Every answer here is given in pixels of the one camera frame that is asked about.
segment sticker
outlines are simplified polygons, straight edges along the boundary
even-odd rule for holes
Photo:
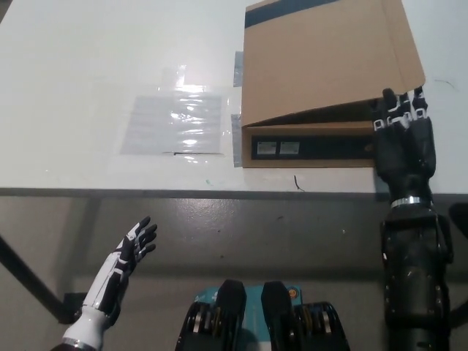
[[[276,154],[276,141],[259,141],[257,143],[257,155]]]
[[[242,86],[242,74],[244,72],[244,52],[236,51],[234,59],[234,87]]]
[[[299,292],[295,287],[290,287],[288,289],[288,293],[290,294],[291,300],[294,300],[295,298],[299,296]]]
[[[241,115],[231,115],[234,167],[242,167]]]
[[[279,148],[280,155],[298,155],[299,154],[299,143],[298,141],[282,141],[281,147]]]

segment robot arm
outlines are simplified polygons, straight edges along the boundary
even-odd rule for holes
[[[83,302],[80,318],[64,334],[54,350],[101,350],[104,332],[115,324],[129,276],[137,264],[155,250],[155,224],[145,228],[150,217],[137,223],[107,256]]]
[[[445,269],[453,260],[448,221],[434,209],[429,179],[434,136],[423,89],[374,103],[377,174],[390,190],[381,226],[389,350],[449,350],[450,301]]]

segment blue stripe on box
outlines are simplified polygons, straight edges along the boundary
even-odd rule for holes
[[[279,0],[246,12],[245,28],[338,0]]]

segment cardboard box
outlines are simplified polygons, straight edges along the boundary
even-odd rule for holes
[[[401,0],[247,7],[243,167],[371,167],[368,101],[424,81]]]

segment gray floor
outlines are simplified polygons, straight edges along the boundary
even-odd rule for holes
[[[194,295],[224,278],[283,279],[331,301],[353,350],[383,350],[378,221],[371,201],[0,199],[0,233],[59,295],[87,290],[120,237],[146,214],[157,248],[138,267],[105,350],[173,350]],[[468,297],[468,240],[454,232],[453,305]],[[2,350],[48,350],[64,332],[0,267]],[[468,331],[453,334],[466,350]]]

